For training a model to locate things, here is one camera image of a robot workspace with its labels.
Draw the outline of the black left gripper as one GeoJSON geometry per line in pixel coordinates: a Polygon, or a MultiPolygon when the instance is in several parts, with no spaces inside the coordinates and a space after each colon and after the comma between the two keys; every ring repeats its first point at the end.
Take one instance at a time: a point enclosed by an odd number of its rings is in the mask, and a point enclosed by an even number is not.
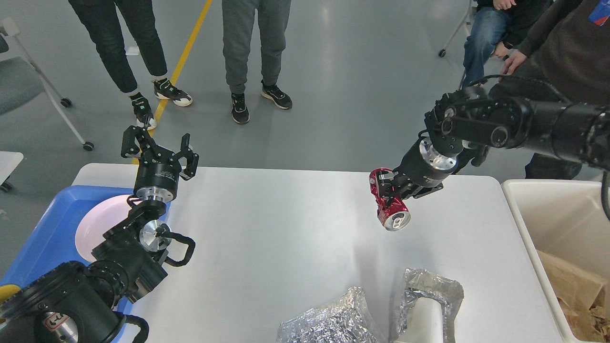
{"type": "Polygon", "coordinates": [[[153,199],[165,203],[177,197],[179,176],[185,181],[195,176],[200,158],[190,146],[189,133],[182,136],[180,150],[173,153],[169,149],[158,148],[149,132],[139,126],[129,126],[123,132],[120,156],[139,160],[133,194],[141,200],[153,199]],[[183,169],[181,159],[186,162],[183,169]]]}

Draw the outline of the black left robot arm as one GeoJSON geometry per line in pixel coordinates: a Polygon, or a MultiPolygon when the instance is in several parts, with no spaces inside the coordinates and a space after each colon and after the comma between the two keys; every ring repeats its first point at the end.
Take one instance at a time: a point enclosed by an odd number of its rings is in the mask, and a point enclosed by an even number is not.
{"type": "Polygon", "coordinates": [[[63,262],[2,302],[3,343],[111,343],[126,324],[139,328],[135,343],[148,339],[145,319],[115,307],[122,298],[135,303],[158,286],[167,276],[164,263],[190,262],[194,239],[172,232],[161,216],[177,196],[179,179],[195,176],[200,156],[190,134],[173,152],[137,126],[124,131],[121,155],[139,159],[128,216],[102,235],[93,263],[63,262]]]}

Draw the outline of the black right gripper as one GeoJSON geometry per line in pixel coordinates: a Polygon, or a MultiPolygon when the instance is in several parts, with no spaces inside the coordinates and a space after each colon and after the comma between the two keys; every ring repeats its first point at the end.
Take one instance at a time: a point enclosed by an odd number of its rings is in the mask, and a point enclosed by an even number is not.
{"type": "Polygon", "coordinates": [[[390,198],[421,198],[442,190],[442,181],[458,167],[456,153],[438,152],[429,137],[421,137],[406,152],[393,170],[375,170],[377,194],[390,198]]]}

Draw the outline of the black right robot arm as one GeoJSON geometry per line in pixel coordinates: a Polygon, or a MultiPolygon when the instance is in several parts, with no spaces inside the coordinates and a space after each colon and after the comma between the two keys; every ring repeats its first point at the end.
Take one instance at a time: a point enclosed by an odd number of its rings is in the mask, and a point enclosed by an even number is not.
{"type": "Polygon", "coordinates": [[[445,93],[425,113],[425,130],[395,169],[375,169],[369,183],[377,218],[391,232],[405,228],[410,213],[403,200],[443,188],[464,148],[525,148],[561,161],[604,170],[601,204],[609,214],[609,107],[570,103],[553,85],[543,85],[558,102],[488,96],[484,77],[445,93]]]}

